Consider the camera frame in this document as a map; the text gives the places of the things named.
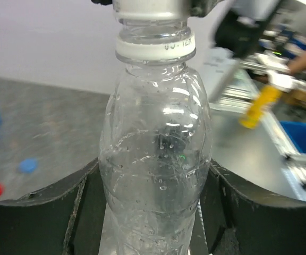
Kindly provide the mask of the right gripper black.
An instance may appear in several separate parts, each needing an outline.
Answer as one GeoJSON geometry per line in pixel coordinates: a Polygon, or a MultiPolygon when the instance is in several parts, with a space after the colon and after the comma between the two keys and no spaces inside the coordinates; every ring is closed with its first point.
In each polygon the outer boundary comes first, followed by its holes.
{"type": "Polygon", "coordinates": [[[247,57],[268,27],[283,1],[232,1],[214,33],[216,47],[233,57],[247,57]]]}

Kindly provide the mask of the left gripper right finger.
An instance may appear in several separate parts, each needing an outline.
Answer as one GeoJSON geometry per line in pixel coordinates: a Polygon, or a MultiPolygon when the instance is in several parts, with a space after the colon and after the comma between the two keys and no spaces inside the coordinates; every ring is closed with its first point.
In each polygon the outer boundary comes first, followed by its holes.
{"type": "Polygon", "coordinates": [[[212,160],[200,204],[212,254],[306,254],[306,202],[261,188],[212,160]]]}

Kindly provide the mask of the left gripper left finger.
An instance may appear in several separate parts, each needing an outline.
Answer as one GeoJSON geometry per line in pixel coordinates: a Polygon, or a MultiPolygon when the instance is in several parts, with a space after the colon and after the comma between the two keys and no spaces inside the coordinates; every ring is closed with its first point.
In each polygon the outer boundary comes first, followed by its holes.
{"type": "Polygon", "coordinates": [[[0,254],[98,254],[105,208],[94,159],[43,189],[0,201],[0,254]]]}

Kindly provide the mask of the blue bottle cap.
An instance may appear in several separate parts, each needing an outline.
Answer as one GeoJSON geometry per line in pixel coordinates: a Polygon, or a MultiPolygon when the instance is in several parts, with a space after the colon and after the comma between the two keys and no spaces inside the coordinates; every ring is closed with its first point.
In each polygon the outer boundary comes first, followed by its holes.
{"type": "Polygon", "coordinates": [[[34,158],[28,158],[19,163],[19,171],[21,173],[32,173],[38,167],[38,161],[34,158]]]}

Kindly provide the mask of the clear small bottle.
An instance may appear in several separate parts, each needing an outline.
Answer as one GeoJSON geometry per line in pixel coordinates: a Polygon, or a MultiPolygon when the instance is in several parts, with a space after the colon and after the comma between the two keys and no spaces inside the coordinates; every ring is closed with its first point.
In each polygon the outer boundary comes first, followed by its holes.
{"type": "Polygon", "coordinates": [[[118,254],[187,254],[212,149],[210,108],[186,20],[120,19],[125,63],[110,96],[99,169],[118,254]]]}

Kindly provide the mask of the white QR bottle cap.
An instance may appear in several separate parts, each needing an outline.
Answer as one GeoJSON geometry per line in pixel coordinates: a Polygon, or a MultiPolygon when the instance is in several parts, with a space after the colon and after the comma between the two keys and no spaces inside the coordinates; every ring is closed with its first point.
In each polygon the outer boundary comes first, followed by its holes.
{"type": "Polygon", "coordinates": [[[115,0],[112,2],[118,19],[165,21],[190,16],[191,1],[187,0],[115,0]]]}

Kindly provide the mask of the person forearm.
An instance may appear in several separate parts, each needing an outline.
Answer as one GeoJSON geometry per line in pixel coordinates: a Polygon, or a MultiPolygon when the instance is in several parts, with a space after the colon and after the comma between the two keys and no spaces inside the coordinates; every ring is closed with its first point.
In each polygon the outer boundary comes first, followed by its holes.
{"type": "Polygon", "coordinates": [[[290,75],[295,75],[306,69],[306,52],[291,60],[287,66],[290,75]]]}

